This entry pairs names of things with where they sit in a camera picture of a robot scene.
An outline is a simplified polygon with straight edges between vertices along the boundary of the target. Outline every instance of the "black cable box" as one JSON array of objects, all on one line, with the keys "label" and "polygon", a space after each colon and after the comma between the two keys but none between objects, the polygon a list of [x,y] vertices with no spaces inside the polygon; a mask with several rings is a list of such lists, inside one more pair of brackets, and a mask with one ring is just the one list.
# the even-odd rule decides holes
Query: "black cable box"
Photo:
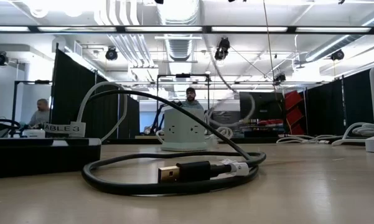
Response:
[{"label": "black cable box", "polygon": [[0,138],[0,178],[78,171],[100,155],[99,139]]}]

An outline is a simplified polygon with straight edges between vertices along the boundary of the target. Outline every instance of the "wooden tabletop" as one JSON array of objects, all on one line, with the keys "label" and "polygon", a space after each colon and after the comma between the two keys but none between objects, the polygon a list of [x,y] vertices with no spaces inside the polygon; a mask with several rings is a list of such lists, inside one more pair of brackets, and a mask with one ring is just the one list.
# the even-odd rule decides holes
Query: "wooden tabletop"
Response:
[{"label": "wooden tabletop", "polygon": [[[363,147],[241,145],[267,160],[252,182],[207,194],[128,197],[91,188],[79,172],[0,179],[0,224],[374,224],[374,153]],[[226,145],[218,150],[231,151]],[[102,158],[159,146],[103,146]],[[207,157],[211,161],[223,157]],[[139,159],[95,172],[118,182],[156,182],[157,168],[188,159]]]}]

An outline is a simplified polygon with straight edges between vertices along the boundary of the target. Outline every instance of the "ceiling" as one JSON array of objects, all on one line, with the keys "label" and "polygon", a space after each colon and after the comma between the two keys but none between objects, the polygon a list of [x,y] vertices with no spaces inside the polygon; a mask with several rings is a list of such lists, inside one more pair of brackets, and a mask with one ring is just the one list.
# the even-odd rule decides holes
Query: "ceiling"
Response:
[{"label": "ceiling", "polygon": [[[44,2],[56,2],[55,7],[52,7],[45,17],[35,18],[22,1],[0,0],[0,25],[97,26],[93,12],[95,10],[93,2],[97,1],[104,0],[45,0]],[[79,7],[83,13],[78,17],[67,16],[63,12],[65,10],[62,8],[63,6]],[[268,23],[269,26],[360,26],[374,17],[374,0],[347,0],[342,5],[338,4],[338,0],[266,0],[266,13],[267,21],[261,0],[247,0],[247,2],[237,0],[231,3],[227,0],[202,0],[197,25],[265,26]],[[141,25],[161,24],[157,7],[152,0],[138,1],[137,17]],[[155,36],[159,36],[159,34],[144,35],[149,53],[154,63],[159,67],[159,73],[169,73],[169,58],[165,42],[164,40],[156,40]],[[305,68],[300,71],[296,68],[297,66],[292,64],[296,56],[320,47],[334,38],[334,35],[298,35],[296,37],[295,35],[281,34],[210,34],[207,38],[213,52],[222,37],[228,37],[233,47],[219,67],[221,74],[229,81],[237,79],[238,81],[263,81],[265,80],[263,74],[272,77],[271,68],[273,67],[279,68],[276,70],[277,73],[285,73],[287,81],[331,81],[339,75],[349,75],[374,65],[374,35],[365,36],[343,47],[342,50],[345,53],[343,60],[333,62],[329,59],[320,59],[305,64]],[[48,34],[0,34],[0,44],[27,44],[53,58],[52,41],[54,38],[54,35]],[[124,78],[129,63],[121,54],[118,54],[118,59],[115,61],[105,59],[108,46],[113,45],[107,35],[65,35],[65,38],[68,42],[76,40],[82,44],[83,56],[104,72],[114,71],[108,72],[112,79],[124,81],[129,78],[129,76]],[[205,42],[203,40],[195,40],[194,42],[193,63],[190,72],[203,74],[209,71],[213,80],[217,73],[210,62]]]}]

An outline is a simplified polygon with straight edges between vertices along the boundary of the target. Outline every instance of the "computer monitor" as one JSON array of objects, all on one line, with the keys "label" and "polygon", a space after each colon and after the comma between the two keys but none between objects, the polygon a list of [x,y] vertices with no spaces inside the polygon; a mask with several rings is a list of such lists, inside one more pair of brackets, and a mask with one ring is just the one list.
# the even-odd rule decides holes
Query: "computer monitor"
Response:
[{"label": "computer monitor", "polygon": [[255,112],[248,119],[284,119],[284,96],[282,93],[240,92],[240,113],[245,118],[251,109],[249,95],[255,100]]}]

